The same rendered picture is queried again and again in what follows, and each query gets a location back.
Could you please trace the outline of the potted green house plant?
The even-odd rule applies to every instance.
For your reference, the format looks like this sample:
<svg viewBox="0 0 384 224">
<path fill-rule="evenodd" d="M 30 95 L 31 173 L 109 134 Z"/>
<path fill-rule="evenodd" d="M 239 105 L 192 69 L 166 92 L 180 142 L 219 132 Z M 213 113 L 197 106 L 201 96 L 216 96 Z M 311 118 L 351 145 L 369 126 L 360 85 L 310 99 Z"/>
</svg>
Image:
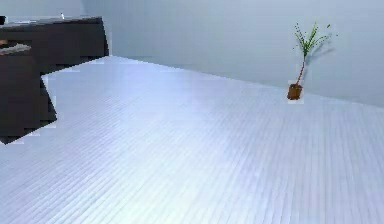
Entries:
<svg viewBox="0 0 384 224">
<path fill-rule="evenodd" d="M 299 100 L 301 98 L 301 94 L 303 91 L 301 81 L 304 76 L 307 58 L 312 50 L 314 50 L 316 47 L 319 47 L 321 44 L 323 44 L 326 40 L 330 38 L 329 35 L 319 36 L 319 26 L 317 23 L 314 23 L 311 28 L 311 31 L 309 32 L 309 35 L 306 35 L 305 32 L 302 32 L 299 27 L 299 24 L 296 24 L 294 35 L 297 40 L 297 47 L 300 48 L 302 54 L 302 63 L 295 82 L 291 83 L 288 86 L 288 100 Z"/>
</svg>

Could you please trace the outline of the dark brown kitchen counter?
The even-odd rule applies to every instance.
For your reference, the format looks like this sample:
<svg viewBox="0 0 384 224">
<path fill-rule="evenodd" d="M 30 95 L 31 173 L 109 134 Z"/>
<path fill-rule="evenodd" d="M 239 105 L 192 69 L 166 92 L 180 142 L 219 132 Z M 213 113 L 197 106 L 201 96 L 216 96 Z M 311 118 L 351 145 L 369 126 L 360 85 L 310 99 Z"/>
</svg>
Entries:
<svg viewBox="0 0 384 224">
<path fill-rule="evenodd" d="M 100 16 L 13 22 L 0 26 L 0 40 L 30 46 L 41 75 L 109 55 Z"/>
</svg>

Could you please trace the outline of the dark brown cabinet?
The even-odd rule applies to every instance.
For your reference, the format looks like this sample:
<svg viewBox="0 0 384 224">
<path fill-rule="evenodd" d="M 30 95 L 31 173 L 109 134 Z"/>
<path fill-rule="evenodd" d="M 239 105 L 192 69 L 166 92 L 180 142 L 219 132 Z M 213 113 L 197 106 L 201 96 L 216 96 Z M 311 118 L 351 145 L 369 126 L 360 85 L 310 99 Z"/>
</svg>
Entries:
<svg viewBox="0 0 384 224">
<path fill-rule="evenodd" d="M 0 142 L 9 144 L 56 120 L 32 48 L 0 49 Z"/>
</svg>

